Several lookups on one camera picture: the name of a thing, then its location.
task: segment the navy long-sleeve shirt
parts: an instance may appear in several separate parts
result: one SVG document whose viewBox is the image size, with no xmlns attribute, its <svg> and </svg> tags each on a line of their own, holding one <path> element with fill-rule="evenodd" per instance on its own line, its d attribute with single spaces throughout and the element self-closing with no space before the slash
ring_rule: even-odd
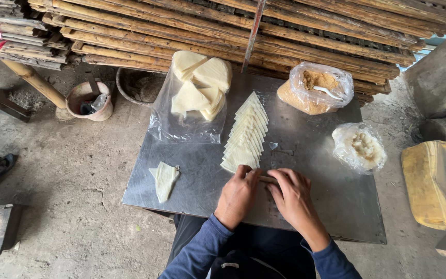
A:
<svg viewBox="0 0 446 279">
<path fill-rule="evenodd" d="M 201 230 L 192 238 L 189 244 L 183 247 L 159 278 L 206 278 L 211 265 L 218 255 L 218 251 L 232 235 L 233 233 L 227 230 L 211 214 L 211 217 L 202 225 Z M 301 245 L 304 249 L 307 249 L 304 239 L 302 239 Z M 307 250 L 314 259 L 321 279 L 361 278 L 354 265 L 347 260 L 345 254 L 333 240 L 330 240 L 330 244 L 319 252 Z"/>
</svg>

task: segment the concrete floor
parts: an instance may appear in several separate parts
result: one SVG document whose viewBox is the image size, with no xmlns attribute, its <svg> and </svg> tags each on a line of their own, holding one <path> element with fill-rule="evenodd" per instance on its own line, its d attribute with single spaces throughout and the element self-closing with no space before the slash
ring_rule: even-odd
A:
<svg viewBox="0 0 446 279">
<path fill-rule="evenodd" d="M 86 80 L 88 69 L 113 84 L 111 67 L 39 72 L 66 93 Z M 0 88 L 12 85 L 11 98 L 34 113 L 28 124 L 0 113 L 0 156 L 19 155 L 0 184 L 0 204 L 27 206 L 20 248 L 0 255 L 0 278 L 156 278 L 175 228 L 168 219 L 121 204 L 150 109 L 119 96 L 106 122 L 61 122 L 46 98 L 0 62 Z M 362 108 L 388 154 L 375 174 L 388 244 L 338 244 L 363 278 L 446 278 L 446 258 L 434 250 L 444 232 L 413 219 L 400 165 L 402 149 L 414 144 L 410 130 L 421 119 L 403 79 L 391 85 L 390 95 L 377 95 Z"/>
</svg>

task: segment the person's right hand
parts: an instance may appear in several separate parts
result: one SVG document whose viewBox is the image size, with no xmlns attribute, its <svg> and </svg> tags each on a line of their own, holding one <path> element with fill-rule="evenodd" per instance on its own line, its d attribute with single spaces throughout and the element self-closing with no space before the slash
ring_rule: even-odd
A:
<svg viewBox="0 0 446 279">
<path fill-rule="evenodd" d="M 268 174 L 277 179 L 282 189 L 280 191 L 273 183 L 268 184 L 283 218 L 304 237 L 313 252 L 325 249 L 330 244 L 330 236 L 314 209 L 311 180 L 287 168 L 269 170 Z"/>
</svg>

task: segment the metal table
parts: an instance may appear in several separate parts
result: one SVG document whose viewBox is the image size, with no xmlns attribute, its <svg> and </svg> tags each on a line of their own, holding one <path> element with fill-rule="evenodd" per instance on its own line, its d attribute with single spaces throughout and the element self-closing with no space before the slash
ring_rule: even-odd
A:
<svg viewBox="0 0 446 279">
<path fill-rule="evenodd" d="M 331 133 L 338 124 L 362 121 L 357 100 L 335 113 L 311 116 L 282 102 L 276 90 L 281 79 L 235 74 L 227 95 L 228 110 L 221 144 L 168 144 L 150 133 L 135 162 L 122 203 L 150 210 L 208 217 L 214 212 L 221 188 L 232 176 L 220 167 L 234 115 L 252 91 L 256 91 L 269 116 L 269 132 L 263 143 L 261 168 L 286 167 L 312 180 L 316 210 L 333 238 L 386 244 L 387 238 L 372 175 L 359 175 L 332 155 Z M 278 143 L 271 150 L 269 143 Z M 163 161 L 180 165 L 170 198 L 160 204 L 149 168 Z M 278 212 L 265 183 L 258 184 L 255 206 L 245 223 L 293 229 Z"/>
</svg>

